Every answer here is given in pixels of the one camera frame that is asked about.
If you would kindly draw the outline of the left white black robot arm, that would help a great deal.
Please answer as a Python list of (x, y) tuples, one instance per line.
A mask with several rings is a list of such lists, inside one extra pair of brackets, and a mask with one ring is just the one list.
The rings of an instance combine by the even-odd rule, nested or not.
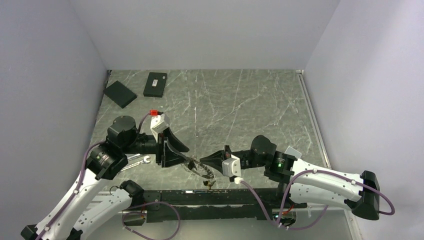
[(169, 118), (153, 111), (151, 134), (141, 132), (141, 123), (129, 115), (115, 118), (105, 140), (85, 152), (80, 173), (54, 209), (39, 223), (21, 231), (26, 240), (85, 240), (114, 214), (144, 203), (144, 190), (132, 180), (124, 181), (110, 198), (89, 208), (94, 197), (128, 164), (128, 155), (155, 155), (163, 168), (183, 163), (189, 148), (171, 131)]

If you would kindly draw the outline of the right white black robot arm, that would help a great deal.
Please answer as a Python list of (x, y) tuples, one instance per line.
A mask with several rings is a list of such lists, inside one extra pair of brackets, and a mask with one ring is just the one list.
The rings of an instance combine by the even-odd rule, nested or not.
[(263, 135), (256, 136), (250, 149), (232, 151), (228, 145), (200, 159), (232, 182), (242, 180), (242, 170), (264, 167), (264, 176), (277, 182), (276, 203), (315, 203), (350, 210), (353, 215), (376, 221), (380, 218), (380, 186), (374, 172), (339, 172), (306, 162), (277, 150)]

